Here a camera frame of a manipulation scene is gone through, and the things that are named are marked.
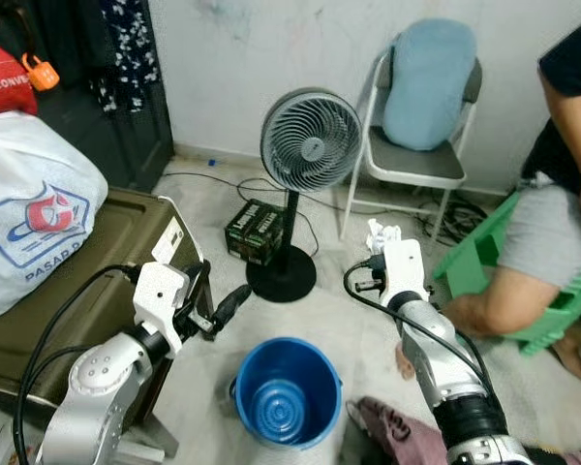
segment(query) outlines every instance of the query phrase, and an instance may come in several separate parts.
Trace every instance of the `blue cushion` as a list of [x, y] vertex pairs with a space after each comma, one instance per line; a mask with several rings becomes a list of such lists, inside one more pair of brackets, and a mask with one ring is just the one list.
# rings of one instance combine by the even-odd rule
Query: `blue cushion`
[[387, 138], [411, 150], [431, 150], [449, 138], [474, 61], [474, 33], [461, 22], [424, 19], [404, 31], [394, 44]]

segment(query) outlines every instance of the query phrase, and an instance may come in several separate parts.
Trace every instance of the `orange tag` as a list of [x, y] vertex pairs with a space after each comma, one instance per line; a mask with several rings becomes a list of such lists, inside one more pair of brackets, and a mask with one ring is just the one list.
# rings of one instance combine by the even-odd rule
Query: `orange tag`
[[51, 89], [58, 83], [60, 76], [47, 61], [42, 62], [37, 55], [33, 55], [32, 58], [37, 62], [34, 68], [31, 68], [30, 64], [28, 64], [28, 53], [24, 53], [21, 56], [21, 64], [28, 72], [30, 83], [39, 92]]

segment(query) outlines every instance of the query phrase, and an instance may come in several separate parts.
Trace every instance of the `electric fan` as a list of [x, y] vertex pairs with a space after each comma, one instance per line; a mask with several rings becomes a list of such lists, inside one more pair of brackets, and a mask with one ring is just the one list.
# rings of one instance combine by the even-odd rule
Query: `electric fan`
[[254, 292], [273, 302], [298, 300], [314, 287], [308, 254], [291, 245], [299, 192], [324, 189], [351, 172], [361, 148], [353, 108], [335, 94], [299, 89], [282, 97], [262, 124], [260, 155], [271, 177], [289, 190], [282, 243], [267, 266], [248, 263]]

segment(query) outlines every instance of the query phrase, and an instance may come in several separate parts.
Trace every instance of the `red bag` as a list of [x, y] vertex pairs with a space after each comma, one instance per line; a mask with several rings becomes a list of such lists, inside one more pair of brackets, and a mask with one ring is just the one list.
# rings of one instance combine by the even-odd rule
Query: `red bag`
[[0, 112], [11, 109], [37, 114], [37, 101], [26, 70], [0, 48]]

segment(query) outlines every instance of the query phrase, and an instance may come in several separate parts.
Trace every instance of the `blue bucket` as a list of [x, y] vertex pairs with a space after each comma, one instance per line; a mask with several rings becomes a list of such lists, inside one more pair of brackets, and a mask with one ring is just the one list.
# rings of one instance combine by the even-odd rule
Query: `blue bucket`
[[292, 337], [257, 346], [230, 390], [248, 431], [276, 447], [315, 446], [333, 429], [342, 406], [342, 383], [331, 362]]

